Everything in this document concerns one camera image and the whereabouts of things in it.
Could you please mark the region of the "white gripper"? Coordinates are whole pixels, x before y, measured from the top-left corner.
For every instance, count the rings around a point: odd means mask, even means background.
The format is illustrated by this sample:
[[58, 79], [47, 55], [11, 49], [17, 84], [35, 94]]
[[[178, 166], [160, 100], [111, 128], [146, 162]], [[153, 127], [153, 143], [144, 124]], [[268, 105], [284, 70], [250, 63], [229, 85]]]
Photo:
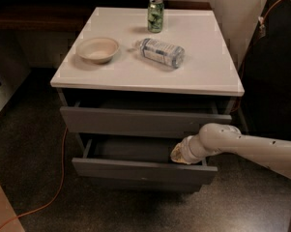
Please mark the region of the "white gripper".
[[188, 136], [177, 143], [170, 154], [172, 161], [182, 164], [195, 164], [206, 157], [209, 157], [212, 151], [208, 150], [202, 143], [199, 135]]

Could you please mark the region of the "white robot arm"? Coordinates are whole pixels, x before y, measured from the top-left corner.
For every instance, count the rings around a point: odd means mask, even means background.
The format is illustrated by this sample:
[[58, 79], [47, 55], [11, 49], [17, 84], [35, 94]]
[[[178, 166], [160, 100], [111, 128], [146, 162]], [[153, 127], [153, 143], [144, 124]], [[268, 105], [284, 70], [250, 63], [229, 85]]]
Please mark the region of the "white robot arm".
[[204, 125], [198, 134], [178, 143], [170, 158], [181, 164], [195, 164], [223, 153], [238, 155], [291, 180], [291, 141], [242, 134], [230, 125]]

